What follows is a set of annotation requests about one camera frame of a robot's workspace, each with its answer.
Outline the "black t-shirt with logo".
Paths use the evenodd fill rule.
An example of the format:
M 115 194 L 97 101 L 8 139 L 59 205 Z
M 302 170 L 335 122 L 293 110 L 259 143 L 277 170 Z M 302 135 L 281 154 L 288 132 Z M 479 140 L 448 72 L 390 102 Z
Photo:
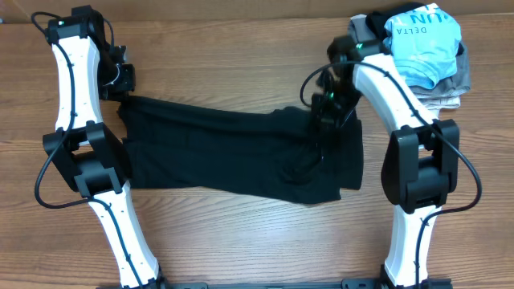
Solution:
M 359 190 L 361 121 L 322 132 L 296 107 L 228 112 L 132 96 L 118 115 L 135 189 L 207 187 L 314 205 Z

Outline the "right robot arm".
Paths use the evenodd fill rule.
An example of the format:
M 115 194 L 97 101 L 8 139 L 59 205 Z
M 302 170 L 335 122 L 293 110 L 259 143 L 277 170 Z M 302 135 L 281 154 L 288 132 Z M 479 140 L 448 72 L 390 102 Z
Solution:
M 394 207 L 391 244 L 375 279 L 344 279 L 343 288 L 452 289 L 450 279 L 429 277 L 431 232 L 449 193 L 455 191 L 462 161 L 482 184 L 473 164 L 459 151 L 459 127 L 440 120 L 414 96 L 379 39 L 357 43 L 335 38 L 329 63 L 312 77 L 321 88 L 309 103 L 319 136 L 340 131 L 365 97 L 383 121 L 390 140 L 381 169 L 381 186 Z

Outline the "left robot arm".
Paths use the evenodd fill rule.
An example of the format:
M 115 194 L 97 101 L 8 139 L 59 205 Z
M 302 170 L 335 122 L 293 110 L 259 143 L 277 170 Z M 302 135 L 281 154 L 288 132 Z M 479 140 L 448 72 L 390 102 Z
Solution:
M 69 188 L 80 194 L 68 205 L 87 204 L 107 236 L 122 288 L 164 288 L 161 267 L 149 249 L 133 206 L 129 155 L 104 123 L 100 103 L 122 101 L 135 88 L 135 68 L 117 46 L 112 24 L 91 6 L 71 15 L 50 14 L 43 35 L 58 67 L 59 113 L 55 132 L 43 136 L 47 154 L 35 182 L 36 201 L 46 208 L 40 186 L 54 165 Z

